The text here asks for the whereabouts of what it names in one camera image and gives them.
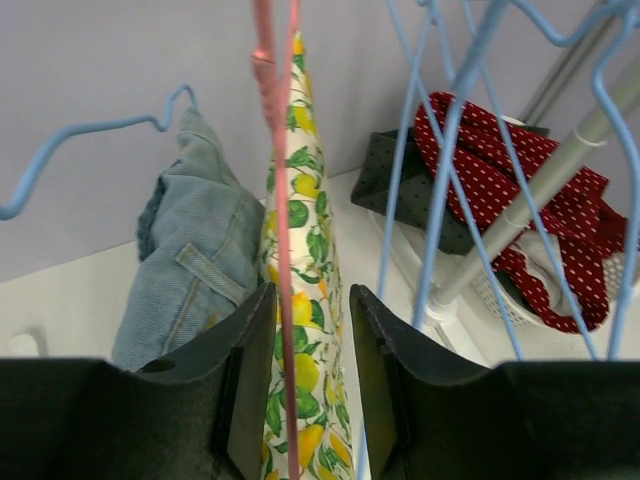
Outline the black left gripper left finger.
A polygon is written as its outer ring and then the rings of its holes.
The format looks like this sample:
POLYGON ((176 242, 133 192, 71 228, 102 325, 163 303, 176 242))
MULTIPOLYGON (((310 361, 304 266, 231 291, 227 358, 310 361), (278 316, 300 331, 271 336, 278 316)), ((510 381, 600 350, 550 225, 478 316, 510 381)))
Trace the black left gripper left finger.
POLYGON ((256 479, 276 290, 131 373, 104 360, 1 363, 5 479, 256 479))

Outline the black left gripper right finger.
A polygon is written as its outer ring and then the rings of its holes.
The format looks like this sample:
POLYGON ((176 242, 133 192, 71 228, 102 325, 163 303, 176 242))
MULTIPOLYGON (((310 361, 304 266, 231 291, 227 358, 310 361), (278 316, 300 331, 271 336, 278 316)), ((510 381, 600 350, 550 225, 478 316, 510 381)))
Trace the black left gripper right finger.
POLYGON ((353 285, 350 310, 375 479, 635 479, 639 366, 476 364, 353 285))

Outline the light blue denim skirt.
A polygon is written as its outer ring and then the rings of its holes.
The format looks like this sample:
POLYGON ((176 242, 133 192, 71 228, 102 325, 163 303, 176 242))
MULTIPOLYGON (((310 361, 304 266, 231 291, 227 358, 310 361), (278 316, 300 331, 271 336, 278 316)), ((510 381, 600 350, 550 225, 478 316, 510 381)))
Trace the light blue denim skirt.
POLYGON ((112 349, 130 371, 224 320, 260 283, 263 205, 196 108, 182 113, 176 142, 138 218, 139 266, 112 349))

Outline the lemon print skirt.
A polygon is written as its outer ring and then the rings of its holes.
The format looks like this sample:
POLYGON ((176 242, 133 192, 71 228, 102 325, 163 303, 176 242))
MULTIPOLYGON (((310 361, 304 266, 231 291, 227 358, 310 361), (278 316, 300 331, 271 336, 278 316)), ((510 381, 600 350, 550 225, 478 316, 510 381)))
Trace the lemon print skirt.
POLYGON ((344 314, 333 211, 301 33, 293 37, 286 123, 293 350, 303 479, 352 479, 341 362, 344 314))

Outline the dark green dotted skirt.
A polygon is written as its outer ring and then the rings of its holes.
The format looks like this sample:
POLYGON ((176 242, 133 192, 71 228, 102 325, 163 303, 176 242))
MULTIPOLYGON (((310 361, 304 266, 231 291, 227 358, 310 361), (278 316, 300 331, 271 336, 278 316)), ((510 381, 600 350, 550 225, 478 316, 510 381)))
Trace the dark green dotted skirt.
MULTIPOLYGON (((370 135, 363 168, 351 193, 351 202, 380 215, 387 213, 391 193, 391 174, 398 143, 397 130, 370 135)), ((408 131, 396 200, 395 219, 424 232, 429 220, 434 170, 439 148, 434 135, 426 135, 421 147, 408 131)), ((458 134, 454 168, 480 231, 519 194, 512 163, 498 135, 465 128, 458 134)), ((464 256, 474 246, 458 197, 453 189, 445 201, 438 249, 449 255, 464 256)))

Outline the pink wire hanger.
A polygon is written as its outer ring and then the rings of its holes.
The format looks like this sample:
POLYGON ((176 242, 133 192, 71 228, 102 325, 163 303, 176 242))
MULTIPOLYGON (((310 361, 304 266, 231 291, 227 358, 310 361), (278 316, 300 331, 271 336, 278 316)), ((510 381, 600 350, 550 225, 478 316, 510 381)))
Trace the pink wire hanger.
POLYGON ((263 115, 271 130, 272 143, 275 150, 275 205, 279 247, 279 293, 285 378, 288 473, 291 479, 298 479, 300 477, 300 467, 286 172, 286 119, 291 84, 291 67, 286 64, 282 72, 277 71, 272 3, 262 0, 254 1, 253 14, 257 36, 257 46, 252 54, 253 71, 258 84, 258 92, 261 96, 263 115))

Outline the white skirt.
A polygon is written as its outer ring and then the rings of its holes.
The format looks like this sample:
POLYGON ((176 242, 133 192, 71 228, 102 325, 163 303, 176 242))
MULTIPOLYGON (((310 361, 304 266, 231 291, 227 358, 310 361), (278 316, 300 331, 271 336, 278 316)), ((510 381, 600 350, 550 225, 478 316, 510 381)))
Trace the white skirt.
POLYGON ((561 286, 560 275, 555 271, 551 258, 562 263, 559 239, 549 236, 552 256, 549 256, 542 237, 537 231, 526 231, 513 243, 517 253, 524 256, 524 269, 529 279, 533 280, 534 299, 542 307, 559 316, 573 316, 569 296, 561 286))

